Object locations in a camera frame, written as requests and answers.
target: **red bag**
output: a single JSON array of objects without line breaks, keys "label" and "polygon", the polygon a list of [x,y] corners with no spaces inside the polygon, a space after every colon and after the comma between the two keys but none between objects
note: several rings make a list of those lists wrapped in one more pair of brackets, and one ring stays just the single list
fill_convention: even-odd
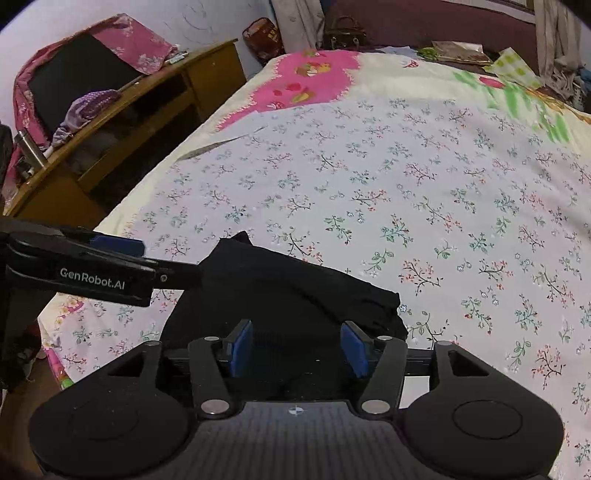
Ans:
[{"label": "red bag", "polygon": [[268,18],[255,20],[242,32],[242,37],[263,65],[285,53],[279,29]]}]

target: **green checkered bag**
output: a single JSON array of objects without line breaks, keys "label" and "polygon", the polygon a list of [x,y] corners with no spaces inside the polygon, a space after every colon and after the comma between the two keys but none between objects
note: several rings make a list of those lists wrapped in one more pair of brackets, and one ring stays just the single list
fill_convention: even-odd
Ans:
[{"label": "green checkered bag", "polygon": [[488,73],[494,73],[499,78],[518,83],[532,90],[537,90],[543,84],[527,63],[513,50],[506,48],[501,56],[488,67],[483,67]]}]

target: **bed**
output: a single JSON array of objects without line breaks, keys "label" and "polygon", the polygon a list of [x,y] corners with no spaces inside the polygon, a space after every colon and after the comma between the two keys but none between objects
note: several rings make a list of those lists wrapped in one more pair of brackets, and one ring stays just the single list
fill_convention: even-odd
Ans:
[{"label": "bed", "polygon": [[[410,344],[457,342],[551,403],[565,428],[552,476],[587,478],[590,123],[440,64],[291,54],[97,230],[184,262],[247,231],[255,245],[399,292]],[[145,309],[57,295],[39,322],[62,386],[158,339],[180,294],[155,291]]]}]

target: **floral bed sheet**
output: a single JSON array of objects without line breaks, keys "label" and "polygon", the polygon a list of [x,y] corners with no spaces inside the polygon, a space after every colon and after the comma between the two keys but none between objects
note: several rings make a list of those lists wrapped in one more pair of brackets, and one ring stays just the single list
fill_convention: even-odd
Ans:
[{"label": "floral bed sheet", "polygon": [[[588,478],[589,159],[453,98],[256,115],[256,133],[176,162],[126,235],[147,256],[199,262],[245,230],[399,292],[410,344],[457,342],[550,402],[566,435],[552,475]],[[157,339],[180,294],[156,291],[146,309],[61,296],[51,354],[77,381]]]}]

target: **pink floral cloth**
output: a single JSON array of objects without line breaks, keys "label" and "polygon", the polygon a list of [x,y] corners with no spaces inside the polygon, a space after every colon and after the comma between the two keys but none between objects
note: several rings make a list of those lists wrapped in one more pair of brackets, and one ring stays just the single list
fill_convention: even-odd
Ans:
[{"label": "pink floral cloth", "polygon": [[[146,75],[159,71],[164,60],[175,50],[174,45],[168,43],[127,14],[110,17],[39,50],[18,72],[14,80],[13,95],[15,126],[17,130],[23,127],[29,130],[33,140],[38,145],[48,147],[51,139],[47,136],[35,114],[33,94],[29,90],[28,83],[35,70],[51,60],[63,44],[86,32],[89,32],[94,38],[107,46],[121,60]],[[18,148],[13,152],[5,182],[14,183],[14,165],[20,154]]]},{"label": "pink floral cloth", "polygon": [[267,112],[296,105],[332,102],[351,86],[348,70],[358,70],[359,52],[306,50],[284,55],[276,65],[277,77],[258,88],[246,108],[229,115],[219,130],[251,112]]}]

